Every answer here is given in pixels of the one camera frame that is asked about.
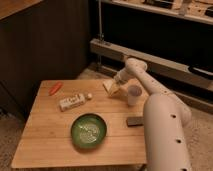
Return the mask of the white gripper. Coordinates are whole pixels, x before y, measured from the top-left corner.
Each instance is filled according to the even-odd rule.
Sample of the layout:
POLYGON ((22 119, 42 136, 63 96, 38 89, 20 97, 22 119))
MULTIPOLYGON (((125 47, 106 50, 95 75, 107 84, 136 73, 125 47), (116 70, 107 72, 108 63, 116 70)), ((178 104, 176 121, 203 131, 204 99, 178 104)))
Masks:
POLYGON ((110 88, 110 93, 114 94, 116 93, 120 86, 126 84, 131 79, 131 75, 126 71, 126 69, 121 69, 117 72, 117 74, 114 76, 115 82, 112 83, 110 88))

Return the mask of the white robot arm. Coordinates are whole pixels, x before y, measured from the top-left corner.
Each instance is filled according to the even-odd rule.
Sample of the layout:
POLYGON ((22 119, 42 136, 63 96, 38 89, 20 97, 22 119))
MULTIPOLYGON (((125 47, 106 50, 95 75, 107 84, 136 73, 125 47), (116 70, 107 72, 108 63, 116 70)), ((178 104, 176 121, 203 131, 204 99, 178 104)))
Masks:
POLYGON ((183 131, 191 110, 147 68, 145 61, 127 58, 114 76, 114 87, 136 78, 149 94, 143 109, 147 171, 192 171, 183 131))

